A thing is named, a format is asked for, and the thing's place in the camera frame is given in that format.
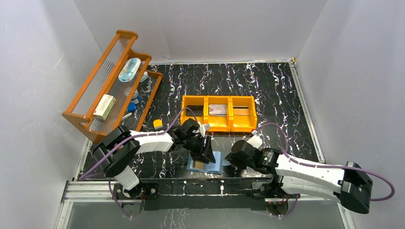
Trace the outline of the tan striped credit card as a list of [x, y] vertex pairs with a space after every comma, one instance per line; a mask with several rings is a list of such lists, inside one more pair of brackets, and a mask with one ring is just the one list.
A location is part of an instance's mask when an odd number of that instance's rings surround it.
[[204, 167], [205, 167], [205, 163], [202, 161], [192, 160], [192, 162], [191, 162], [191, 169], [203, 170]]

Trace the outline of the blue card holder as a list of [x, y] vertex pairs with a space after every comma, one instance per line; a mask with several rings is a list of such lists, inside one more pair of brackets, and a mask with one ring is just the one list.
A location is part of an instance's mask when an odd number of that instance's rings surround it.
[[213, 174], [221, 174], [223, 171], [224, 166], [224, 153], [220, 151], [213, 151], [213, 155], [216, 159], [215, 163], [209, 163], [205, 164], [205, 167], [203, 170], [196, 170], [196, 169], [191, 169], [191, 162], [192, 162], [192, 157], [189, 155], [188, 158], [188, 164], [187, 164], [187, 170], [189, 171], [195, 171], [195, 172], [204, 172], [204, 173], [213, 173]]

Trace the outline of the yellow three-compartment bin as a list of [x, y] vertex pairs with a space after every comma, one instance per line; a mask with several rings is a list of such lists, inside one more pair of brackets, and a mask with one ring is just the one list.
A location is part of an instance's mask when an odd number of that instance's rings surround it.
[[[210, 116], [208, 113], [209, 104], [226, 104], [227, 116]], [[252, 96], [218, 96], [218, 95], [184, 95], [181, 107], [190, 105], [203, 105], [204, 112], [196, 116], [192, 110], [185, 110], [180, 115], [180, 123], [194, 117], [201, 124], [209, 124], [210, 132], [252, 132], [257, 126], [257, 114], [255, 99]], [[250, 115], [234, 115], [233, 106], [248, 106]]]

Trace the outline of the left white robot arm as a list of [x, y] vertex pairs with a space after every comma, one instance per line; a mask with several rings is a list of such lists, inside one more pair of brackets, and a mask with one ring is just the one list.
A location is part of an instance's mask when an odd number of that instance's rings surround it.
[[211, 137], [205, 133], [207, 126], [187, 119], [180, 126], [167, 131], [134, 132], [120, 125], [102, 141], [91, 147], [91, 154], [105, 177], [116, 180], [121, 195], [130, 199], [155, 198], [151, 183], [144, 183], [129, 166], [137, 154], [170, 152], [186, 149], [193, 160], [215, 163]]

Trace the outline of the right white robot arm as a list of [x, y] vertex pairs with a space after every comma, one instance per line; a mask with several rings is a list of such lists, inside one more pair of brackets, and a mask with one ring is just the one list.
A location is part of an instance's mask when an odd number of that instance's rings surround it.
[[334, 200], [360, 214], [370, 211], [373, 181], [356, 163], [333, 166], [287, 155], [273, 148], [259, 149], [262, 140], [255, 135], [233, 144], [225, 159], [238, 169], [251, 168], [271, 175], [268, 183], [252, 185], [256, 198], [309, 195]]

